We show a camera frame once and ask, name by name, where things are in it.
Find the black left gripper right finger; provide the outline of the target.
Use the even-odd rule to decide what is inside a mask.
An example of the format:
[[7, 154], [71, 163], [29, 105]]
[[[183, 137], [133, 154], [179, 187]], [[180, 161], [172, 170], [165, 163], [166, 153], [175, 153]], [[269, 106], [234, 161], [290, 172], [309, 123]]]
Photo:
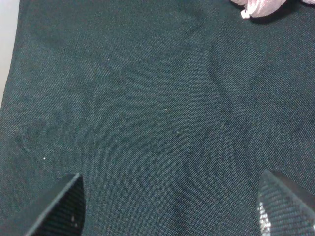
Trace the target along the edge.
[[262, 236], [313, 236], [315, 196], [277, 171], [260, 178], [257, 216]]

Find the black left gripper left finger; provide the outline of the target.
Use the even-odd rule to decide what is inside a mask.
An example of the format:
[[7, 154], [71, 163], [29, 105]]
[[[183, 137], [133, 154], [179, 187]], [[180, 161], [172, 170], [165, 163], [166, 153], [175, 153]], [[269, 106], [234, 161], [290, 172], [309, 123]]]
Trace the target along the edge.
[[67, 174], [27, 210], [27, 236], [80, 236], [86, 202], [83, 177]]

